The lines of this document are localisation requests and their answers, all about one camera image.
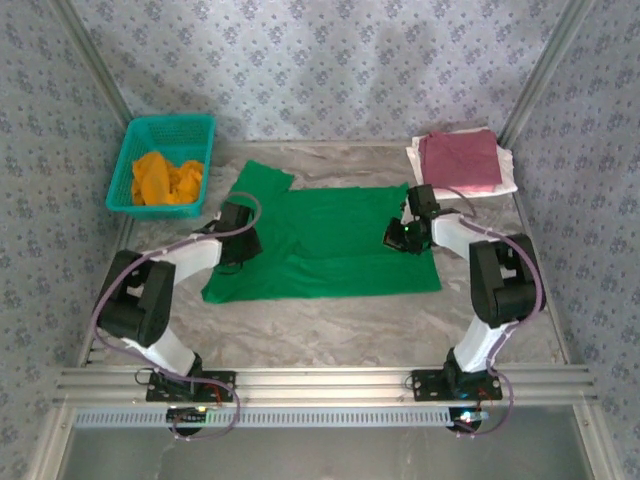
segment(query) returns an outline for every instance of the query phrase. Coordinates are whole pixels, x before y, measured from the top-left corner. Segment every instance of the pink towel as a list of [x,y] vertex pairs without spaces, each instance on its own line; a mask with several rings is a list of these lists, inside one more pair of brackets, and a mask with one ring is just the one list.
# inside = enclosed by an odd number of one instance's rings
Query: pink towel
[[502,183],[496,134],[433,132],[420,140],[424,183],[468,192],[491,192]]

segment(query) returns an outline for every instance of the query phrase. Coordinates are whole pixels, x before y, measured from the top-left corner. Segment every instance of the white cloth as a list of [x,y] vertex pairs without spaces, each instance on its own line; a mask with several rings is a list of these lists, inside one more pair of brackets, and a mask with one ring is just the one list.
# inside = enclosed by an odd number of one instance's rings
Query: white cloth
[[[452,133],[470,133],[477,132],[479,130],[488,130],[488,127],[472,128],[469,130],[458,130]],[[420,140],[424,137],[413,137],[411,140],[411,146],[407,147],[407,156],[411,162],[413,168],[413,174],[416,177],[418,185],[424,183],[422,179],[422,167],[420,165]],[[516,182],[513,180],[513,155],[511,150],[505,150],[504,148],[498,148],[498,162],[500,163],[500,175],[502,176],[502,183],[496,185],[492,192],[463,192],[467,198],[479,198],[479,197],[495,197],[498,195],[504,195],[507,193],[513,193],[518,190]],[[458,196],[448,190],[441,190],[436,188],[435,195],[437,200],[448,200],[458,198]]]

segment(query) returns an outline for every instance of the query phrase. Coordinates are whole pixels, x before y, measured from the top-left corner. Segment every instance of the table surface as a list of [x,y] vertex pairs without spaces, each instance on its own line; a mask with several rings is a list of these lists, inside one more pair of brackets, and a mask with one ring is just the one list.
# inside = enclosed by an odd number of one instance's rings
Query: table surface
[[[214,151],[203,217],[138,222],[130,244],[148,250],[172,243],[207,223],[248,159],[295,175],[292,188],[388,186],[412,183],[403,147],[229,146]],[[462,201],[443,201],[464,211]],[[477,222],[505,233],[522,231],[512,196],[474,200]],[[434,256],[442,290],[380,297],[204,303],[210,271],[176,285],[171,328],[207,366],[439,365],[462,338],[473,309],[469,266],[441,248]],[[131,363],[118,354],[108,364]],[[547,310],[517,331],[499,363],[560,363],[560,345]]]

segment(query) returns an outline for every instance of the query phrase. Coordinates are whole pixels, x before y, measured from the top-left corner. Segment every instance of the folded towel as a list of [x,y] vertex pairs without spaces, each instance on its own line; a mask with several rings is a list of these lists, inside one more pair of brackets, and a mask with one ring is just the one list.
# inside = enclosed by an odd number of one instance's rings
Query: folded towel
[[[460,130],[458,132],[453,132],[453,134],[461,134],[461,133],[469,133],[469,132],[477,132],[480,130],[488,130],[487,127],[481,127],[471,130]],[[413,137],[411,146],[406,148],[407,157],[409,157],[409,162],[411,162],[411,167],[413,168],[413,174],[415,176],[416,182],[418,185],[422,185],[424,183],[422,177],[422,165],[420,161],[420,152],[419,145],[420,140],[424,137]],[[501,147],[497,147],[498,154],[498,162],[500,165],[500,176],[502,178],[502,183],[496,185],[492,191],[475,191],[475,192],[465,192],[465,195],[469,198],[480,198],[480,197],[493,197],[497,195],[505,195],[509,193],[516,192],[518,190],[517,185],[513,179],[513,156],[510,150],[506,150]],[[457,198],[455,193],[452,193],[448,190],[436,189],[435,190],[436,199],[438,200],[447,200],[452,198]]]
[[496,135],[491,130],[432,132],[420,140],[425,183],[463,191],[492,191],[502,183]]

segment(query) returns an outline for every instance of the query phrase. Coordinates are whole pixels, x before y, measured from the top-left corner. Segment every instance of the teal plastic basket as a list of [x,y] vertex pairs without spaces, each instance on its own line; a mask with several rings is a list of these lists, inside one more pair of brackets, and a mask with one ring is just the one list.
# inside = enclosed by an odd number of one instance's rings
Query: teal plastic basket
[[[210,115],[163,115],[140,117],[129,123],[116,169],[107,193],[107,208],[137,220],[198,217],[207,193],[207,179],[216,121]],[[133,162],[158,151],[180,167],[187,160],[204,164],[200,196],[184,205],[136,206],[131,197]]]

